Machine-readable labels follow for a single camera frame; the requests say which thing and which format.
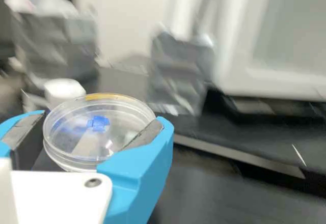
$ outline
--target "black surface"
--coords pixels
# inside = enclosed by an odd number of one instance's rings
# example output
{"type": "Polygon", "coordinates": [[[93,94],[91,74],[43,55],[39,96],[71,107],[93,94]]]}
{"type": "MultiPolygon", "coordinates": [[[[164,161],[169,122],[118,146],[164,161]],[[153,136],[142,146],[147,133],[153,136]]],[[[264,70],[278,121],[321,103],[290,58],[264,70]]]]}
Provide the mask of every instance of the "black surface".
{"type": "Polygon", "coordinates": [[[17,147],[10,152],[14,170],[29,171],[32,169],[40,152],[43,150],[43,122],[45,114],[35,123],[17,147]]]}
{"type": "Polygon", "coordinates": [[[324,223],[326,202],[174,160],[148,223],[324,223]]]}

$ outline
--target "white machine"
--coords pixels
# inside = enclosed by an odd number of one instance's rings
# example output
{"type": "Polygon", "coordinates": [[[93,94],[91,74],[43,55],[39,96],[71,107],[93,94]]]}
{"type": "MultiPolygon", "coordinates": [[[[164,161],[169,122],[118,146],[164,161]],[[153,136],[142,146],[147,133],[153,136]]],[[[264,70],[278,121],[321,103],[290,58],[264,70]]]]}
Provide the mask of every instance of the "white machine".
{"type": "Polygon", "coordinates": [[[226,95],[326,100],[324,0],[177,3],[171,30],[185,39],[194,27],[209,35],[216,59],[207,75],[226,95]]]}

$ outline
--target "petri dish lid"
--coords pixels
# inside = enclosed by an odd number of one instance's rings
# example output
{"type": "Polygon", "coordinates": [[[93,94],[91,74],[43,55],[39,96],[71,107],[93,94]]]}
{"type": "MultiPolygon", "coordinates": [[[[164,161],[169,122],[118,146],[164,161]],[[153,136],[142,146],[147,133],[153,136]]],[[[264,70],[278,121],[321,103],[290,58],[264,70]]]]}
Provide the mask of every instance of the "petri dish lid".
{"type": "Polygon", "coordinates": [[[46,153],[66,171],[96,171],[155,119],[143,102],[120,94],[89,94],[54,108],[43,124],[46,153]]]}

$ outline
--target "blue sample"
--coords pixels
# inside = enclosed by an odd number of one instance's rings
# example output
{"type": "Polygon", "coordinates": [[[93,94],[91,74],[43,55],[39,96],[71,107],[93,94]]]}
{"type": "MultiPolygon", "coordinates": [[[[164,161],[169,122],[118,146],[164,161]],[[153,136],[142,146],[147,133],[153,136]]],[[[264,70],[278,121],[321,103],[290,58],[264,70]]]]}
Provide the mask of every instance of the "blue sample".
{"type": "Polygon", "coordinates": [[[110,125],[110,121],[104,116],[94,116],[87,122],[87,127],[92,127],[93,131],[105,131],[105,126],[110,125]]]}

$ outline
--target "screw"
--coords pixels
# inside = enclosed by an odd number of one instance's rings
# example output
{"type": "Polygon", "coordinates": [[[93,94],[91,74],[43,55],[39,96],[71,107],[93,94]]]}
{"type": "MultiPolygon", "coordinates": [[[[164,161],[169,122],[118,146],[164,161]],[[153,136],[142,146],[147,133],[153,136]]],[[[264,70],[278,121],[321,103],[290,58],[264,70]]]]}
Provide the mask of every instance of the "screw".
{"type": "Polygon", "coordinates": [[[98,178],[92,178],[85,182],[85,187],[97,187],[102,183],[102,181],[98,178]]]}

